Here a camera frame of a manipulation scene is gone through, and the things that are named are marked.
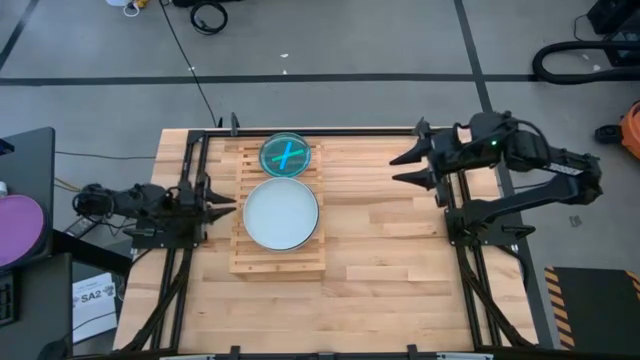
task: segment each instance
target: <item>orange object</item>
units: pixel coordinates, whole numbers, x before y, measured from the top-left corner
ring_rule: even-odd
[[[620,121],[622,145],[635,157],[640,158],[640,102],[633,104]]]

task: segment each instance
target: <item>black cable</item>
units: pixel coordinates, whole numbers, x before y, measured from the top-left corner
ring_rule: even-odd
[[[131,262],[131,267],[133,268],[133,265],[135,265],[140,259],[142,259],[145,255],[147,255],[148,253],[151,252],[151,250],[153,249],[147,249],[145,251],[143,251],[142,253],[140,253],[140,255],[138,255],[132,262]]]
[[[578,41],[584,41],[583,39],[578,37],[578,20],[580,20],[583,17],[586,17],[587,14],[584,15],[580,15],[577,18],[573,19],[573,38],[578,40]]]
[[[522,185],[522,186],[514,186],[513,189],[514,190],[518,190],[518,189],[528,189],[528,188],[532,188],[532,187],[539,187],[542,185],[546,185],[548,184],[549,181],[545,181],[545,182],[541,182],[541,183],[537,183],[537,184],[530,184],[530,185]]]
[[[198,12],[198,10],[200,10],[205,6],[211,6],[222,14],[222,24],[220,26],[212,28],[209,25],[207,25],[207,23],[205,23],[200,18],[198,18],[196,13]],[[195,4],[193,8],[191,8],[191,13],[189,14],[189,18],[191,19],[191,25],[193,25],[193,28],[196,29],[196,31],[202,35],[215,35],[219,33],[220,31],[222,31],[222,29],[224,29],[227,26],[227,22],[229,21],[229,15],[227,14],[227,10],[225,10],[225,8],[222,5],[220,5],[215,1],[201,1]]]
[[[80,211],[79,207],[78,207],[78,202],[80,201],[80,197],[81,197],[81,196],[84,196],[84,197],[87,197],[87,196],[93,196],[93,197],[106,198],[106,199],[109,201],[109,211],[104,215],[104,217],[106,217],[106,218],[110,218],[110,217],[113,215],[113,209],[114,209],[114,207],[115,207],[115,204],[114,204],[114,202],[113,202],[113,199],[112,199],[110,196],[108,196],[108,195],[104,195],[104,194],[86,194],[86,193],[83,193],[83,192],[79,192],[79,193],[77,193],[77,194],[73,197],[73,199],[71,200],[71,207],[72,207],[72,208],[73,208],[73,210],[76,212],[76,214],[78,214],[78,215],[82,216],[84,219],[86,219],[86,220],[88,220],[88,221],[91,221],[92,223],[94,223],[94,224],[96,224],[96,225],[104,225],[104,226],[107,226],[107,227],[109,228],[109,232],[111,233],[111,236],[116,237],[116,236],[118,235],[118,232],[114,233],[111,229],[114,229],[114,230],[118,230],[118,231],[119,231],[119,230],[121,230],[121,229],[123,229],[123,228],[131,227],[131,226],[134,226],[134,225],[135,225],[135,224],[127,224],[127,225],[125,225],[124,223],[127,221],[127,219],[125,219],[125,221],[123,221],[123,222],[122,222],[122,224],[121,224],[120,226],[113,225],[113,224],[111,224],[111,223],[109,223],[109,222],[107,222],[107,221],[104,221],[104,220],[102,220],[102,219],[100,219],[100,220],[94,220],[94,219],[92,219],[92,218],[91,218],[91,217],[89,217],[88,215],[83,214],[83,213]]]
[[[171,304],[173,297],[178,291],[186,286],[188,280],[188,262],[183,258],[178,273],[171,282],[171,285],[167,289],[165,296],[158,301],[158,305],[155,307],[149,318],[142,326],[142,328],[133,337],[133,340],[126,346],[124,346],[122,352],[140,351],[146,344],[147,340],[151,336],[153,329],[158,325],[160,319],[163,318],[164,313]]]
[[[533,57],[531,66],[533,73],[540,79],[557,85],[578,85],[598,81],[633,81],[640,80],[640,66],[625,66],[603,70],[591,74],[552,74],[542,64],[544,58],[555,52],[567,50],[631,50],[640,51],[640,43],[631,41],[567,41],[543,47]]]
[[[514,347],[534,346],[527,339],[523,338],[522,335],[520,335],[518,330],[509,322],[509,319],[507,319],[502,310],[500,310],[500,307],[496,305],[493,298],[489,296],[489,294],[487,294],[482,284],[480,284],[480,281],[478,281],[478,277],[471,269],[469,259],[467,258],[466,252],[464,252],[463,248],[462,252],[462,256],[458,257],[458,264],[460,265],[460,275],[462,276],[463,280],[467,284],[469,284],[469,286],[471,286],[475,295],[482,302],[482,305],[484,305],[485,310],[491,313],[491,315],[497,322],[498,327],[500,327],[500,330],[502,330],[502,333],[507,338],[507,341],[509,341],[511,343],[511,346]]]
[[[82,324],[80,324],[80,325],[78,325],[78,326],[74,327],[74,328],[73,328],[73,330],[71,330],[70,332],[68,332],[65,336],[63,336],[63,337],[62,337],[62,340],[64,340],[64,339],[65,339],[65,338],[67,338],[68,336],[73,335],[73,332],[74,332],[74,331],[76,331],[76,330],[78,330],[79,328],[81,328],[81,327],[83,327],[83,326],[87,325],[88,323],[90,323],[90,322],[92,322],[92,321],[94,321],[94,320],[102,319],[102,318],[103,318],[103,317],[105,317],[105,316],[113,315],[113,314],[115,314],[115,313],[116,313],[115,311],[112,311],[112,312],[110,312],[110,313],[102,314],[102,315],[100,315],[100,316],[96,316],[96,317],[94,317],[94,318],[92,318],[92,319],[89,319],[89,320],[87,320],[87,321],[83,322]]]
[[[543,145],[544,145],[544,148],[545,148],[545,152],[547,153],[546,164],[547,165],[551,164],[551,146],[549,145],[549,141],[547,141],[547,137],[544,136],[544,133],[542,133],[542,130],[540,130],[539,127],[537,127],[534,123],[532,123],[530,121],[514,119],[512,117],[508,117],[507,119],[504,120],[504,122],[502,122],[498,126],[496,126],[496,128],[494,130],[496,130],[499,127],[504,126],[505,124],[508,124],[508,123],[522,124],[522,125],[526,125],[526,126],[530,127],[531,129],[533,129],[533,131],[535,131],[538,134],[538,136],[540,136],[540,139],[542,139],[542,142],[543,142]],[[500,132],[494,131],[494,132],[492,132],[491,134],[489,134],[487,136],[484,136],[482,138],[475,139],[475,140],[473,140],[471,142],[468,142],[468,143],[464,144],[464,147],[462,149],[460,149],[460,152],[459,152],[458,156],[462,155],[467,149],[470,149],[473,145],[478,144],[478,143],[483,143],[487,139],[494,138],[497,135],[502,135],[502,137],[500,139],[496,140],[496,141],[500,142],[504,138],[509,136],[511,133],[513,133],[514,131],[515,131],[515,129],[512,129],[512,130],[507,131],[506,133],[502,133],[502,134]]]
[[[524,285],[524,289],[527,290],[527,288],[529,287],[529,268],[524,261],[524,257],[513,251],[513,249],[506,245],[498,245],[498,249],[502,250],[506,254],[513,256],[520,262],[520,267],[522,268],[522,284]]]
[[[176,44],[178,45],[178,48],[182,53],[182,57],[184,57],[184,61],[187,63],[187,66],[189,67],[189,71],[193,76],[193,80],[196,82],[196,86],[198,86],[200,95],[202,95],[202,99],[204,100],[204,103],[207,105],[207,109],[209,110],[209,114],[211,115],[211,120],[213,120],[213,126],[215,127],[217,123],[216,116],[213,114],[213,110],[211,109],[211,105],[209,105],[209,100],[207,100],[207,97],[204,95],[204,91],[202,91],[202,86],[200,86],[200,80],[198,80],[196,71],[193,68],[193,66],[191,66],[191,61],[189,61],[189,58],[187,58],[187,54],[185,54],[184,49],[182,49],[182,45],[180,44],[180,40],[178,40],[178,36],[176,35],[175,30],[173,30],[173,25],[171,25],[171,20],[169,20],[169,16],[167,15],[167,10],[165,9],[165,5],[163,5],[162,0],[158,0],[158,2],[160,3],[160,8],[162,8],[162,13],[164,14],[164,18],[167,20],[167,25],[169,25],[169,30],[171,30],[171,34],[173,34],[173,38],[176,40]]]
[[[116,231],[115,231],[115,232],[113,232],[113,230],[112,230],[112,227],[111,227],[111,226],[108,226],[108,228],[109,228],[109,232],[111,233],[111,236],[116,237],[116,236],[118,236],[118,234],[120,233],[120,230],[122,230],[122,229],[124,229],[124,228],[126,228],[126,227],[131,227],[131,226],[135,226],[135,225],[136,225],[136,223],[126,224],[126,225],[125,225],[125,223],[127,222],[127,220],[129,220],[129,218],[125,218],[125,219],[122,221],[122,223],[120,224],[120,226],[117,226],[117,229],[116,229]]]
[[[56,151],[56,154],[69,155],[69,156],[93,157],[98,159],[109,159],[109,160],[137,160],[137,159],[155,159],[156,158],[155,156],[108,156],[108,155],[97,155],[97,154],[74,153],[69,151]]]

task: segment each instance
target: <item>yellow black striped tape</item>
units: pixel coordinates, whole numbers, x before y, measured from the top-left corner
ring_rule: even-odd
[[[547,281],[547,289],[551,298],[551,307],[560,336],[560,346],[565,350],[572,350],[575,347],[573,336],[571,335],[571,326],[569,325],[569,314],[562,299],[562,288],[560,287],[560,279],[553,270],[553,267],[547,266],[544,269],[544,278]]]
[[[638,300],[640,300],[640,277],[631,271],[627,271],[627,275],[631,278],[631,283],[633,283],[633,287],[636,289],[636,295],[638,296]]]

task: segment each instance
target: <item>purple disc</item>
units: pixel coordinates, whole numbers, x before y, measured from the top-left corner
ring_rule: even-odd
[[[38,203],[24,195],[0,199],[0,267],[27,254],[40,239],[44,213]]]

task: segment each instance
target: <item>blue petri dish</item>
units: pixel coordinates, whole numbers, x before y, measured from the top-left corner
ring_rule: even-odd
[[[295,177],[309,167],[311,147],[294,133],[271,136],[260,148],[260,166],[274,177]]]

